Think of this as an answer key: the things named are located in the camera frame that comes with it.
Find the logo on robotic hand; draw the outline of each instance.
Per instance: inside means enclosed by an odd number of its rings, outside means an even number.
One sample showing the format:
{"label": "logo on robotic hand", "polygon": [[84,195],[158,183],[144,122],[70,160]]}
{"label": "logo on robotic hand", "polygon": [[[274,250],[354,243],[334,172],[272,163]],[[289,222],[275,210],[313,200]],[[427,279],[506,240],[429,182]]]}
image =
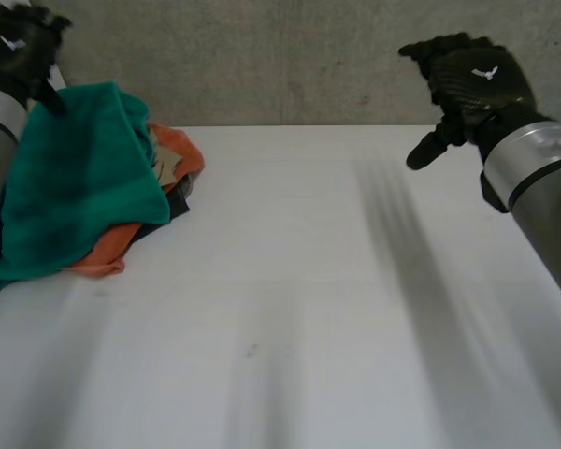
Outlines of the logo on robotic hand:
{"label": "logo on robotic hand", "polygon": [[27,45],[25,43],[24,40],[19,39],[16,42],[11,42],[8,39],[6,39],[4,36],[0,36],[0,39],[7,44],[7,47],[9,47],[12,51],[18,50],[18,49],[22,49],[25,45]]}
{"label": "logo on robotic hand", "polygon": [[483,77],[486,78],[487,80],[491,80],[492,78],[495,77],[496,72],[498,71],[498,66],[493,68],[491,71],[489,72],[482,72],[481,70],[478,70],[477,68],[474,68],[471,73],[473,73],[474,75],[478,75],[479,77]]}

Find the pile of clothes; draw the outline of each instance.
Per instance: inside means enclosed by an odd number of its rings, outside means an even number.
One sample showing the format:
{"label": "pile of clothes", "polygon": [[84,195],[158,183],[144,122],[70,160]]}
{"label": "pile of clothes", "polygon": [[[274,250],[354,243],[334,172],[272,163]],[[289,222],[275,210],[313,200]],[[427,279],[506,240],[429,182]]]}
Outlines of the pile of clothes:
{"label": "pile of clothes", "polygon": [[204,167],[180,130],[112,82],[59,92],[67,114],[36,105],[0,212],[0,289],[59,270],[121,272],[133,242],[189,210]]}

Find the black robotic glove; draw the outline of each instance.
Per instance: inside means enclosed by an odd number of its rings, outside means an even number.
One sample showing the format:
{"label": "black robotic glove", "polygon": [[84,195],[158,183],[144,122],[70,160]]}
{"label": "black robotic glove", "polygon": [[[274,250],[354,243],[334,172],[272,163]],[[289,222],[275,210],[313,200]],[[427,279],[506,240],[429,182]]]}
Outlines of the black robotic glove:
{"label": "black robotic glove", "polygon": [[537,113],[534,95],[511,53],[486,37],[440,36],[406,45],[399,54],[418,63],[432,102],[444,111],[436,130],[408,156],[411,169],[426,167],[449,145],[467,141],[479,146],[485,161],[507,134],[548,120]]}
{"label": "black robotic glove", "polygon": [[0,5],[0,91],[24,107],[33,98],[53,114],[64,114],[65,104],[48,79],[62,33],[70,25],[45,7]]}

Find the green towel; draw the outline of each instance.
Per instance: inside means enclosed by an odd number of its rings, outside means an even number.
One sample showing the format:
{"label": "green towel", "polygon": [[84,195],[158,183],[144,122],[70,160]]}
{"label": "green towel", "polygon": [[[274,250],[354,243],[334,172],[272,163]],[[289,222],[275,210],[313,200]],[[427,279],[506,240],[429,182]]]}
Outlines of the green towel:
{"label": "green towel", "polygon": [[111,225],[169,222],[148,106],[112,82],[60,96],[67,114],[37,104],[8,172],[0,289],[79,261]]}

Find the orange cloth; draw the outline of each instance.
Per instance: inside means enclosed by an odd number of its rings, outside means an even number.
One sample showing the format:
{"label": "orange cloth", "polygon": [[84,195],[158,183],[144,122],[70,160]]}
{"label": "orange cloth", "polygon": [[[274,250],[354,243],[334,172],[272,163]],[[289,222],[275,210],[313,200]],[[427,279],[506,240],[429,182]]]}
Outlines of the orange cloth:
{"label": "orange cloth", "polygon": [[[195,178],[204,168],[204,156],[187,135],[180,130],[158,123],[150,123],[150,128],[158,137],[160,145],[182,156],[182,160],[175,169],[177,181],[180,181],[188,173],[191,173],[192,177]],[[166,194],[174,186],[174,183],[168,184],[163,186],[162,190]],[[102,238],[95,244],[89,254],[65,269],[89,276],[120,273],[124,270],[122,256],[141,226],[142,223],[127,223],[111,227],[102,235]]]}

